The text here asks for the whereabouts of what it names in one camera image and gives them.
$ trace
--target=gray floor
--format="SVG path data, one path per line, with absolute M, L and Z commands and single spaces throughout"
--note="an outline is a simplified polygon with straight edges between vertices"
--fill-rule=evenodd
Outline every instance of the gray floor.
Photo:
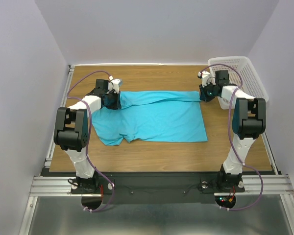
M 240 196 L 235 207 L 255 200 Z M 253 208 L 224 211 L 211 204 L 117 205 L 105 212 L 82 210 L 80 198 L 39 198 L 31 235 L 291 235 L 279 195 Z

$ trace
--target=plastic basket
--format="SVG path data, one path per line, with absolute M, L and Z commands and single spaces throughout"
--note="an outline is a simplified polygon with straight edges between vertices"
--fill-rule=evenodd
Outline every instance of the plastic basket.
M 217 57 L 208 60 L 208 65 L 212 64 L 226 64 L 234 69 L 236 69 L 243 80 L 243 86 L 241 90 L 245 93 L 256 97 L 256 98 L 264 98 L 266 102 L 268 102 L 269 97 L 264 88 L 263 83 L 260 81 L 260 78 L 251 63 L 250 59 L 245 56 L 226 56 L 226 57 Z M 210 73 L 212 76 L 215 76 L 215 71 L 217 70 L 228 70 L 230 76 L 230 83 L 234 83 L 239 85 L 240 79 L 237 74 L 228 67 L 225 66 L 213 66 L 210 67 Z M 229 109 L 229 102 L 226 99 L 218 97 L 220 106 L 222 109 Z

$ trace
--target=folded t-shirt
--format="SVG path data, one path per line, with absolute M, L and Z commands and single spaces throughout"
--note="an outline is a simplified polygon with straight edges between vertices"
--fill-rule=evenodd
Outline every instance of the folded t-shirt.
M 105 145 L 123 139 L 159 142 L 207 141 L 198 92 L 121 92 L 122 108 L 103 107 L 92 123 Z

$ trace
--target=purple cable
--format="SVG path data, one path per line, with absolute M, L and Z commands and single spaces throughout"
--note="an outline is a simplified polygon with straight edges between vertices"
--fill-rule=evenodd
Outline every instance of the purple cable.
M 243 166 L 249 168 L 249 169 L 252 169 L 256 172 L 256 174 L 259 176 L 259 179 L 260 179 L 260 182 L 261 182 L 261 189 L 260 189 L 260 193 L 259 193 L 259 196 L 257 197 L 257 199 L 250 205 L 246 206 L 246 207 L 242 207 L 242 208 L 237 208 L 237 209 L 230 209 L 230 208 L 225 208 L 225 207 L 221 207 L 221 208 L 224 208 L 226 210 L 229 210 L 229 211 L 241 211 L 241 210 L 244 210 L 244 209 L 247 209 L 247 208 L 250 208 L 252 206 L 254 206 L 261 198 L 261 195 L 263 194 L 263 191 L 264 191 L 264 181 L 263 181 L 263 178 L 261 177 L 261 174 L 260 172 L 255 169 L 254 167 L 250 166 L 250 165 L 245 165 L 245 163 L 242 161 L 242 159 L 240 158 L 238 152 L 236 151 L 235 147 L 234 147 L 234 144 L 233 144 L 233 141 L 232 141 L 232 137 L 231 137 L 231 115 L 232 115 L 232 103 L 233 103 L 233 100 L 234 100 L 234 96 L 235 96 L 235 93 L 236 91 L 242 87 L 243 85 L 243 80 L 242 80 L 242 77 L 241 75 L 239 74 L 239 72 L 236 71 L 236 69 L 232 68 L 231 66 L 229 65 L 225 65 L 225 64 L 212 64 L 212 65 L 209 65 L 207 67 L 205 67 L 202 71 L 200 71 L 200 73 L 202 73 L 204 70 L 206 70 L 207 68 L 211 67 L 211 66 L 216 66 L 216 65 L 220 65 L 220 66 L 226 66 L 230 69 L 232 69 L 240 78 L 240 82 L 241 84 L 234 90 L 232 96 L 231 96 L 231 99 L 230 99 L 230 105 L 229 105 L 229 116 L 228 116 L 228 124 L 227 124 L 227 133 L 228 133 L 228 136 L 229 136 L 229 140 L 230 140 L 230 144 L 231 144 L 231 147 L 235 153 L 235 156 L 237 157 L 237 159 L 239 160 L 239 162 L 241 164 L 243 164 Z
M 94 164 L 91 162 L 91 160 L 90 160 L 90 158 L 89 158 L 89 154 L 88 154 L 88 145 L 89 145 L 89 140 L 90 140 L 90 134 L 91 134 L 91 132 L 92 132 L 92 113 L 91 113 L 90 107 L 89 107 L 89 105 L 88 105 L 88 103 L 87 103 L 86 101 L 82 100 L 82 99 L 79 98 L 79 97 L 71 97 L 71 96 L 69 96 L 69 93 L 70 93 L 71 90 L 73 90 L 73 88 L 76 87 L 81 81 L 83 81 L 85 78 L 89 77 L 90 75 L 92 75 L 92 74 L 94 74 L 94 73 L 96 73 L 96 72 L 104 72 L 104 73 L 106 73 L 108 76 L 111 76 L 108 72 L 103 71 L 103 70 L 98 70 L 98 71 L 92 72 L 92 73 L 88 74 L 87 76 L 85 76 L 84 78 L 80 79 L 75 85 L 73 85 L 73 86 L 69 89 L 69 91 L 68 91 L 68 93 L 67 93 L 67 99 L 77 99 L 77 100 L 83 102 L 83 103 L 86 105 L 86 107 L 87 107 L 87 111 L 88 111 L 88 113 L 89 113 L 89 124 L 90 124 L 90 125 L 89 125 L 89 130 L 88 130 L 89 139 L 88 139 L 88 142 L 87 142 L 87 144 L 86 144 L 86 158 L 87 158 L 87 161 L 89 162 L 89 164 L 92 166 L 92 168 L 93 168 L 93 169 L 94 169 L 94 170 L 95 170 L 100 176 L 102 176 L 106 181 L 108 181 L 108 183 L 110 183 L 110 185 L 112 186 L 112 195 L 111 195 L 111 197 L 109 198 L 107 204 L 105 204 L 103 207 L 101 207 L 101 208 L 99 208 L 99 209 L 96 209 L 96 210 L 90 210 L 90 209 L 88 209 L 87 207 L 84 207 L 84 209 L 87 210 L 87 211 L 89 211 L 89 212 L 100 212 L 100 211 L 104 210 L 104 209 L 105 209 L 105 208 L 111 203 L 111 201 L 112 201 L 112 199 L 113 199 L 113 197 L 114 197 L 114 184 L 112 183 L 112 181 L 111 181 L 108 177 L 106 177 L 104 174 L 102 174 L 102 173 L 101 173 L 101 172 L 100 172 L 100 171 L 94 166 Z

